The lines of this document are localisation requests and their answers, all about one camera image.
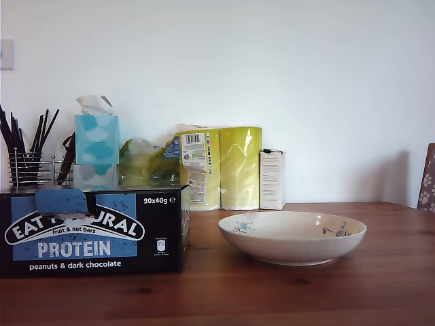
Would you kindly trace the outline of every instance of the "floral pattern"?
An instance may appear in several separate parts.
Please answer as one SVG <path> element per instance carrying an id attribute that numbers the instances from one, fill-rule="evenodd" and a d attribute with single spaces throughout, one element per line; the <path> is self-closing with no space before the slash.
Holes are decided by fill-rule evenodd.
<path id="1" fill-rule="evenodd" d="M 232 229 L 233 233 L 247 234 L 248 230 L 255 231 L 255 229 L 250 226 L 250 224 L 254 224 L 253 222 L 239 222 L 239 221 L 236 221 L 236 223 L 237 223 L 237 226 L 234 226 L 234 229 Z"/>
<path id="2" fill-rule="evenodd" d="M 343 222 L 343 225 L 341 226 L 340 230 L 335 234 L 335 236 L 337 238 L 340 238 L 341 236 L 350 236 L 350 235 L 352 235 L 352 233 L 350 233 L 350 232 L 348 233 L 345 230 L 346 224 L 347 224 L 347 222 Z M 326 231 L 334 233 L 333 231 L 329 230 L 328 228 L 324 228 L 324 234 L 326 234 Z"/>

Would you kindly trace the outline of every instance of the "black box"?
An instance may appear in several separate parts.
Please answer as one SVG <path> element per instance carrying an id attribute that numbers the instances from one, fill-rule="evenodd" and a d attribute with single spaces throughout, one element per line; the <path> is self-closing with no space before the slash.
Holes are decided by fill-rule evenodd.
<path id="1" fill-rule="evenodd" d="M 57 195 L 64 189 L 51 189 L 49 201 L 59 205 L 63 199 Z M 91 215 L 66 219 L 40 213 L 40 191 L 0 194 L 0 277 L 182 269 L 190 227 L 188 186 L 83 190 Z M 64 211 L 76 206 L 67 199 Z"/>

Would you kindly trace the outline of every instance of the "text 20x40g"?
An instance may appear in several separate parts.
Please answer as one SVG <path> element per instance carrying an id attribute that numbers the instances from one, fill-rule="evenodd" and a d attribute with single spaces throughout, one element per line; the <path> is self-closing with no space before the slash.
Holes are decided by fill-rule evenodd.
<path id="1" fill-rule="evenodd" d="M 175 198 L 144 198 L 143 203 L 144 204 L 164 204 L 166 205 L 169 202 L 175 202 Z"/>

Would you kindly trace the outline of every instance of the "bowl rim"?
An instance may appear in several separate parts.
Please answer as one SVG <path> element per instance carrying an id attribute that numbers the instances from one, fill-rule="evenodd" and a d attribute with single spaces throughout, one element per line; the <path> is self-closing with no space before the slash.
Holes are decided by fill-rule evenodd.
<path id="1" fill-rule="evenodd" d="M 355 234 L 351 234 L 350 236 L 337 236 L 334 238 L 305 238 L 305 239 L 297 239 L 297 238 L 286 238 L 286 239 L 280 239 L 280 238 L 269 238 L 269 237 L 265 237 L 265 236 L 253 236 L 251 234 L 238 234 L 238 233 L 234 233 L 231 231 L 228 231 L 226 229 L 224 229 L 221 226 L 221 221 L 228 219 L 230 217 L 234 217 L 234 216 L 241 216 L 241 215 L 249 215 L 249 214 L 256 214 L 256 213 L 313 213 L 313 214 L 322 214 L 322 215 L 328 215 L 328 216 L 333 216 L 333 217 L 340 217 L 340 218 L 345 218 L 345 219 L 350 219 L 353 221 L 356 221 L 358 223 L 361 223 L 362 226 L 364 227 L 364 229 L 358 233 Z M 350 217 L 346 217 L 346 216 L 342 216 L 342 215 L 335 215 L 335 214 L 328 214 L 328 213 L 320 213 L 320 212 L 302 212 L 302 211 L 256 211 L 256 212 L 248 212 L 248 213 L 239 213 L 239 214 L 234 214 L 234 215 L 229 215 L 227 217 L 224 217 L 223 219 L 220 219 L 217 223 L 217 226 L 219 226 L 219 229 L 221 229 L 222 232 L 228 232 L 229 234 L 234 234 L 235 236 L 244 236 L 244 237 L 249 237 L 249 238 L 256 238 L 256 239 L 262 239 L 262 240 L 274 240 L 274 241 L 325 241 L 325 240 L 338 240 L 338 239 L 343 239 L 343 238 L 351 238 L 351 237 L 356 237 L 356 236 L 361 236 L 364 235 L 367 231 L 367 225 L 362 223 L 361 221 L 358 221 L 357 219 L 352 219 Z"/>

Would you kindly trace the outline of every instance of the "barcode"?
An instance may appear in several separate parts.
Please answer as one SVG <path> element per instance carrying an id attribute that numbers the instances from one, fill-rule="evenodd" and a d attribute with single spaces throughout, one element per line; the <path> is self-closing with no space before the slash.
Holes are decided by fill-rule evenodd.
<path id="1" fill-rule="evenodd" d="M 188 144 L 199 143 L 199 134 L 187 134 L 186 135 L 186 142 Z"/>

